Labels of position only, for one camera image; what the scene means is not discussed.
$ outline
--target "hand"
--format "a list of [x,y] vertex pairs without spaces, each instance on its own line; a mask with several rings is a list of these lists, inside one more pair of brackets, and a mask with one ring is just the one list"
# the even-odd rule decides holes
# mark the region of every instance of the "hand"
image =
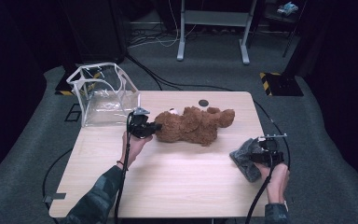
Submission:
[[[136,157],[141,153],[142,149],[144,148],[145,144],[147,142],[150,142],[153,139],[153,136],[150,135],[146,138],[138,138],[134,135],[131,136],[130,139],[130,154],[128,159],[127,166],[130,167],[131,164],[136,160]],[[127,132],[123,133],[123,147],[121,152],[121,159],[120,161],[124,163],[125,157],[126,157],[126,149],[127,149]],[[118,163],[117,166],[120,169],[123,169],[123,165],[121,163]]]
[[[260,163],[255,163],[255,166],[260,170],[261,178],[266,180],[269,175],[269,167]],[[283,194],[289,181],[289,174],[290,172],[286,164],[280,163],[275,166],[267,185],[269,203],[284,203]]]

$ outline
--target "person's left hand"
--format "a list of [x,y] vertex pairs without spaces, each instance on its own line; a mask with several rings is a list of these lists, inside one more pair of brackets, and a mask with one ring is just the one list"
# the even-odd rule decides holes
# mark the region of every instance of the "person's left hand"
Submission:
[[[128,159],[128,167],[131,166],[131,164],[136,160],[136,157],[141,153],[142,149],[144,148],[145,144],[147,142],[150,142],[153,139],[153,135],[150,135],[146,138],[138,138],[134,135],[131,135],[130,139],[130,154]],[[126,156],[126,148],[127,148],[127,132],[123,133],[123,147],[121,152],[121,159],[120,161],[124,163],[124,159]],[[123,165],[118,163],[118,167],[121,169],[123,168]]]

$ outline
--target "transparent plastic box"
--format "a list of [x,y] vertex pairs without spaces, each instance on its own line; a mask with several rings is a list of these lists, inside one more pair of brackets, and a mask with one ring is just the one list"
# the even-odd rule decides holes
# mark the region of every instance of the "transparent plastic box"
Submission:
[[115,63],[83,65],[66,79],[82,111],[82,127],[126,125],[140,92]]

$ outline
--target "wristband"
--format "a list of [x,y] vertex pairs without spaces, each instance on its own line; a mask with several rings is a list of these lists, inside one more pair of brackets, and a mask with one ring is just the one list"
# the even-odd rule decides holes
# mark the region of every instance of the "wristband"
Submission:
[[120,163],[121,165],[123,165],[123,168],[124,168],[124,163],[122,161],[116,161],[116,163]]

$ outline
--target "black cable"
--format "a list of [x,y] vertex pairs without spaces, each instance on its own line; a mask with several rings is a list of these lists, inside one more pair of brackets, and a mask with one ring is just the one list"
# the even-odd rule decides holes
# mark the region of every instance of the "black cable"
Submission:
[[132,35],[129,47],[136,46],[136,45],[139,45],[139,44],[143,44],[143,43],[146,42],[146,40],[149,40],[149,39],[162,39],[162,38],[165,38],[165,37],[174,37],[174,36],[171,36],[171,35],[169,35],[168,33],[164,32],[164,31],[160,31],[160,32],[158,32],[156,34],[151,34],[151,35],[147,35],[146,31],[157,32],[157,31],[154,31],[154,30],[151,30],[151,29],[137,29],[137,30],[134,30],[133,32],[138,33],[138,35]]
[[[260,109],[264,112],[264,114],[266,115],[266,117],[269,119],[269,121],[271,121],[271,123],[275,126],[275,128],[278,130],[280,135],[283,135],[281,129],[278,127],[278,125],[275,123],[275,121],[269,116],[269,114],[267,113],[267,111],[263,108],[263,106],[261,106],[261,104],[259,104],[257,101],[255,101],[255,104],[258,105],[260,107]],[[287,169],[290,170],[290,163],[291,163],[291,157],[290,157],[290,148],[289,145],[287,144],[286,138],[283,138],[283,142],[286,145],[286,151],[287,151]]]
[[269,181],[270,181],[270,179],[272,177],[272,171],[274,170],[275,165],[272,162],[272,155],[270,155],[270,154],[269,154],[269,161],[270,161],[270,164],[271,164],[271,167],[269,168],[269,175],[264,180],[263,185],[261,186],[260,190],[255,195],[255,198],[254,198],[254,200],[252,202],[252,205],[249,208],[248,216],[246,216],[245,224],[249,224],[249,222],[251,221],[252,213],[255,210],[255,205],[257,204],[258,200],[260,199],[261,194],[263,194],[264,190],[266,189],[266,187],[269,184]]
[[155,81],[156,83],[158,84],[159,86],[159,89],[162,91],[162,88],[161,86],[159,85],[159,82],[161,82],[162,84],[166,85],[166,86],[170,86],[170,87],[173,87],[179,91],[182,91],[182,89],[178,88],[178,87],[175,87],[174,85],[168,83],[167,81],[165,81],[164,79],[162,79],[161,77],[157,76],[154,72],[150,71],[146,66],[144,66],[143,64],[139,63],[136,59],[134,59],[132,56],[130,56],[130,54],[127,52],[126,54],[126,57],[128,59],[130,59],[133,63],[135,63],[136,65],[138,65],[139,67],[141,67],[142,69],[144,69],[146,71],[146,73],[151,76]]
[[127,168],[128,168],[128,161],[129,161],[129,155],[130,155],[130,140],[131,140],[131,133],[130,133],[130,119],[132,118],[133,112],[130,112],[130,114],[127,116],[127,145],[126,145],[126,152],[124,157],[124,164],[123,169],[121,171],[121,180],[120,184],[118,186],[118,194],[116,198],[116,205],[115,205],[115,223],[118,224],[118,208],[120,206],[121,201],[121,195],[123,193],[124,189],[124,180],[126,178]]
[[[54,165],[62,158],[64,157],[66,154],[68,154],[70,151],[72,151],[72,148],[69,149],[68,151],[66,151],[65,153],[63,153],[57,160],[55,160],[50,167],[48,168],[48,170],[46,171],[45,174],[45,178],[43,179],[43,183],[42,183],[42,195],[43,195],[43,199],[45,199],[46,197],[46,181],[48,179],[48,174],[50,173],[51,169],[54,167]],[[46,208],[48,209],[48,211],[50,210],[50,205],[48,203],[45,203]],[[58,221],[56,218],[52,217],[53,221],[58,224]]]

